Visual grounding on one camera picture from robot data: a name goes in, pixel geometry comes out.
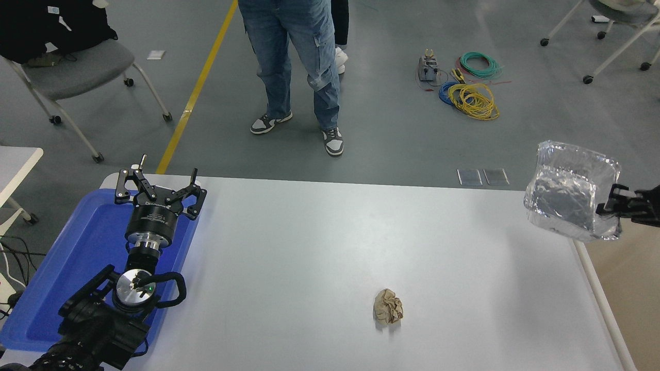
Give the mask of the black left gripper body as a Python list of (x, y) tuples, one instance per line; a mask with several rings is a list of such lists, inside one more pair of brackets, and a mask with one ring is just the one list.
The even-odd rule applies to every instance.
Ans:
[(125, 231), (125, 239), (135, 241), (139, 234), (155, 234), (172, 241), (179, 215), (158, 204), (135, 205)]

